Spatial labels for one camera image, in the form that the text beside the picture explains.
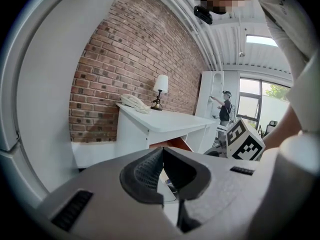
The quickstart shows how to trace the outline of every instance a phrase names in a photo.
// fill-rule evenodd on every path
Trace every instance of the telephone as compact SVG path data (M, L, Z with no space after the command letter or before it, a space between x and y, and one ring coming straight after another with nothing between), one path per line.
M124 105L135 108L135 110L140 113L151 114L151 108L145 105L139 98L133 95L123 94L121 95L121 101Z

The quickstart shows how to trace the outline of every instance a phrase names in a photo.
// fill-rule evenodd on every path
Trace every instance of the chair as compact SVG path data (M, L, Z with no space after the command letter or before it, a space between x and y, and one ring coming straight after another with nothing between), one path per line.
M277 126L277 121L270 121L269 124L266 126L265 132L262 131L261 125L259 125L258 133L260 134L261 138L264 138L269 133L273 131L273 129Z

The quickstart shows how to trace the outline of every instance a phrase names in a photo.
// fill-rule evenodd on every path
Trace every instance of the tree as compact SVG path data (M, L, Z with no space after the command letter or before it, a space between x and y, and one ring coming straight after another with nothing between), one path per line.
M249 120L249 125L256 129L256 122Z
M289 88L275 84L270 84L270 87L271 90L265 91L268 96L287 101L286 94L288 93Z

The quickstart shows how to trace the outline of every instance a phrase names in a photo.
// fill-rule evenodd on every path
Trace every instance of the window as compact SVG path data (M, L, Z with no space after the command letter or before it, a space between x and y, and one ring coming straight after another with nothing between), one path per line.
M278 45L272 38L264 37L264 36L247 35L246 42L278 47Z
M289 102L286 98L289 87L262 82L262 80L240 79L240 96L237 118L242 118L255 129L261 126L264 132L270 121L279 122Z
M248 123L249 125L251 125L253 128L257 128L257 122L252 121L252 120L248 120L248 119L244 119L242 118L243 121L245 121L246 123Z
M242 118L258 129L261 97L261 81L252 79L240 79L240 97L237 118Z
M270 121L279 122L285 115L289 106L289 101L286 97L289 91L290 88L282 85L268 82L262 83L262 108L259 125L263 132L266 131Z
M249 118L257 118L259 99L240 96L238 114Z
M260 95L260 82L258 80L240 79L240 92Z

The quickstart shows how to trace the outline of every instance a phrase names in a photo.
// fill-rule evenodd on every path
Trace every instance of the black camera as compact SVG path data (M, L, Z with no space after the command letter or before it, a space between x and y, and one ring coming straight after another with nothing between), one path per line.
M211 25L213 23L212 16L208 9L202 6L195 6L193 13L195 16L197 16L200 20L204 21L208 25Z

